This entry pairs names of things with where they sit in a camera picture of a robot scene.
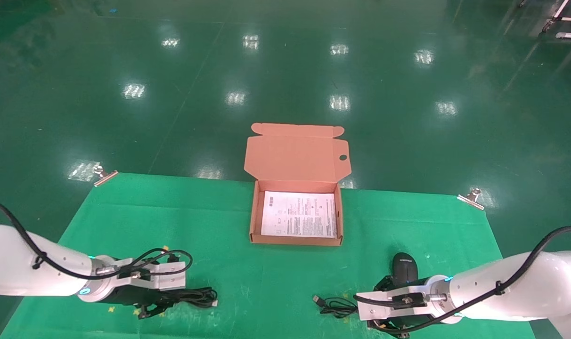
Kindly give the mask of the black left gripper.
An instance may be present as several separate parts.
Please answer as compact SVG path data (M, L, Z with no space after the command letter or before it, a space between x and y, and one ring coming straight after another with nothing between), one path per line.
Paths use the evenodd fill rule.
M132 285L114 288L103 299L103 303L134 306L138 309L139 320L154 317L157 313L165 313L165 311L176 305L173 299L159 290Z

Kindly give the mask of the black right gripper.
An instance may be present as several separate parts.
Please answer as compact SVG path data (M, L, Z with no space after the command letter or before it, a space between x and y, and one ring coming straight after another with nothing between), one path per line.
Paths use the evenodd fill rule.
M386 275L367 293L367 326L396 339L409 339L409 329L438 315L429 295L436 275L412 280L410 275Z

